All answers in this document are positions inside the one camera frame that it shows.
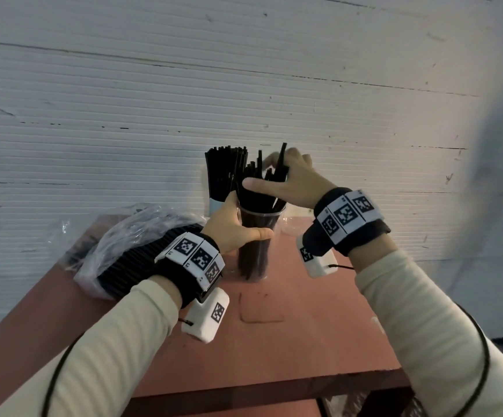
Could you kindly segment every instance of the white wall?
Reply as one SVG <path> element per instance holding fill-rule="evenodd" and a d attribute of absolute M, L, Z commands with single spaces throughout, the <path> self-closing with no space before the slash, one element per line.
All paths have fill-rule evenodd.
<path fill-rule="evenodd" d="M 0 0 L 0 317 L 52 262 L 50 222 L 139 201 L 202 211 L 217 145 L 311 152 L 424 266 L 503 258 L 458 207 L 503 139 L 502 99 L 503 0 Z M 503 216 L 487 196 L 501 155 L 482 220 Z M 500 332 L 485 263 L 454 296 Z"/>

